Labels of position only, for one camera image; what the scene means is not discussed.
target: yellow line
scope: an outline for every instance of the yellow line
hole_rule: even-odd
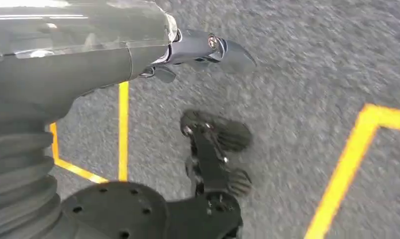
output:
[[[59,158],[59,149],[58,149],[58,133],[56,129],[56,123],[52,123],[49,125],[51,132],[53,134],[53,141],[52,141],[52,156],[53,158]]]
[[[105,183],[108,180],[104,179],[100,176],[97,176],[87,170],[84,170],[76,165],[73,165],[67,161],[64,161],[59,158],[59,147],[58,147],[58,133],[56,123],[50,124],[49,128],[53,134],[53,142],[52,142],[52,156],[54,158],[55,164],[61,168],[64,168],[70,172],[73,172],[83,178],[86,178],[95,183]]]
[[[365,105],[339,158],[305,239],[323,239],[379,127],[400,130],[400,110]]]
[[[119,84],[119,162],[118,179],[128,180],[128,108],[129,82]]]
[[[69,163],[67,161],[64,161],[64,160],[60,159],[60,158],[56,158],[55,159],[55,164],[60,166],[61,168],[64,168],[64,169],[66,169],[66,170],[68,170],[70,172],[73,172],[73,173],[75,173],[75,174],[77,174],[77,175],[79,175],[79,176],[81,176],[81,177],[83,177],[85,179],[88,179],[88,180],[90,180],[90,181],[92,181],[94,183],[106,183],[106,182],[108,182],[107,179],[102,178],[100,176],[97,176],[97,175],[95,175],[95,174],[93,174],[93,173],[91,173],[91,172],[89,172],[87,170],[84,170],[84,169],[82,169],[80,167],[77,167],[76,165],[73,165],[73,164],[71,164],[71,163]]]
[[[386,107],[373,106],[379,116],[379,124],[382,127],[400,130],[400,110]]]

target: road marking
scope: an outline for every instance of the road marking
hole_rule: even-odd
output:
[[[119,142],[118,179],[128,180],[128,109],[129,82],[119,84]]]
[[[76,165],[73,165],[59,157],[59,146],[58,146],[58,133],[56,123],[52,123],[49,125],[49,128],[53,134],[53,142],[52,142],[52,156],[54,158],[55,164],[61,168],[64,168],[70,172],[73,172],[85,179],[88,179],[95,183],[105,183],[108,182],[107,179],[102,178],[100,176],[95,175],[87,170],[84,170]]]
[[[305,239],[324,238],[380,127],[400,130],[400,110],[365,105],[358,115]]]

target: gray asphalt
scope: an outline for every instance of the gray asphalt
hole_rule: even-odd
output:
[[[184,109],[241,120],[254,143],[232,160],[252,173],[247,239],[302,238],[365,103],[400,109],[400,0],[158,0],[180,28],[244,45],[254,74],[174,67],[178,79],[131,82],[129,178],[166,199],[189,196]],[[117,178],[118,90],[78,99],[58,124],[61,157]],[[63,198],[90,182],[53,171]],[[382,129],[327,235],[400,238],[400,131]]]

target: bolt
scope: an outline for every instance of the bolt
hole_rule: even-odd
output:
[[[213,35],[211,35],[211,36],[209,36],[209,46],[213,49],[213,50],[216,50],[217,49],[217,46],[218,46],[218,41],[217,41],[217,38],[215,37],[215,36],[213,36]]]
[[[186,126],[184,127],[184,133],[191,135],[193,134],[193,130],[190,127]]]

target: reflective metal surface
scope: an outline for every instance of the reflective metal surface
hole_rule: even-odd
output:
[[[0,0],[0,61],[162,46],[174,18],[146,0]]]

